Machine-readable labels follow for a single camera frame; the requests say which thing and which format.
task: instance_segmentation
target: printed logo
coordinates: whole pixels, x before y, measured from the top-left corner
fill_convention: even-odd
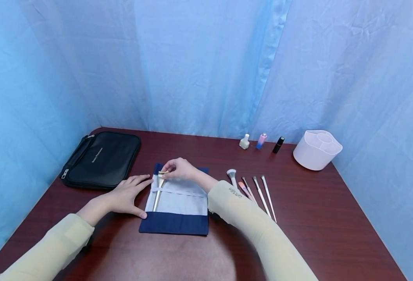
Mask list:
[[[238,196],[238,198],[241,198],[241,197],[242,197],[242,195],[239,194],[239,192],[237,192],[237,191],[234,190],[233,188],[230,187],[228,190],[230,190],[234,195]]]
[[[100,150],[97,152],[96,156],[94,157],[94,160],[91,163],[94,163],[95,160],[97,160],[98,156],[100,155],[100,152],[103,150],[103,148],[100,148]]]

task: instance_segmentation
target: zipper pull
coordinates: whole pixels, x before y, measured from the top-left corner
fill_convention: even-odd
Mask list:
[[[66,170],[64,171],[64,174],[61,176],[61,178],[65,178],[65,176],[67,175],[67,172],[68,172],[68,169],[66,169]]]

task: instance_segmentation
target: blue curtain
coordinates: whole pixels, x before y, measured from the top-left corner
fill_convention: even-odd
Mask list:
[[[320,128],[413,280],[413,0],[1,0],[0,75],[0,247],[96,126]]]
[[[0,1],[0,249],[82,136],[99,126],[16,3]]]
[[[330,131],[334,165],[413,280],[413,1],[294,0],[276,54],[251,135]]]

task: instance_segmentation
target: white brush holder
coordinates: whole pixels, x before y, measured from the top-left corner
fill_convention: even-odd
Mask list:
[[[293,151],[293,157],[302,166],[320,171],[342,151],[342,145],[324,130],[306,131]]]

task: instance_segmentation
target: sleeve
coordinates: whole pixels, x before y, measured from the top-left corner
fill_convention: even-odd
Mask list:
[[[268,280],[318,280],[280,227],[231,184],[219,181],[207,197],[208,209],[242,231],[256,248]]]
[[[67,215],[33,248],[0,275],[0,281],[53,280],[88,243],[94,228],[74,213]]]

